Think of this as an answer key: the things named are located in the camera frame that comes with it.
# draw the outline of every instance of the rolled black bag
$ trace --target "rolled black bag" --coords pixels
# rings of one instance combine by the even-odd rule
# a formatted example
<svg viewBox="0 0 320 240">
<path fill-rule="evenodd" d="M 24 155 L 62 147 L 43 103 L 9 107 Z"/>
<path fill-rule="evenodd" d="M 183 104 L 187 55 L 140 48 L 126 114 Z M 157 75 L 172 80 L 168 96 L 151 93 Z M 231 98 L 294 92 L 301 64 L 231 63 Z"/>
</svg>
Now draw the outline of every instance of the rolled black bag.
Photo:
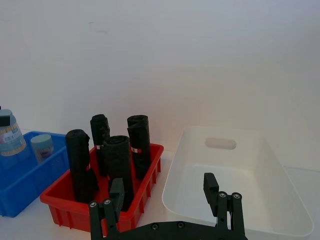
<svg viewBox="0 0 320 240">
<path fill-rule="evenodd" d="M 104 114 L 94 115 L 90 121 L 92 138 L 95 148 L 96 160 L 98 163 L 100 176 L 107 177 L 108 165 L 107 160 L 101 153 L 101 147 L 104 141 L 110 138 L 110 127 L 108 119 Z"/>
<path fill-rule="evenodd" d="M 135 115 L 129 117 L 127 122 L 135 177 L 143 180 L 151 165 L 148 117 Z"/>
<path fill-rule="evenodd" d="M 101 148 L 108 162 L 109 185 L 116 178 L 122 178 L 124 186 L 124 201 L 122 211 L 128 211 L 134 199 L 134 186 L 131 174 L 130 142 L 127 136 L 112 136 Z"/>
<path fill-rule="evenodd" d="M 86 204 L 94 200 L 99 190 L 96 175 L 90 168 L 89 139 L 81 129 L 69 131 L 65 136 L 74 197 Z"/>
</svg>

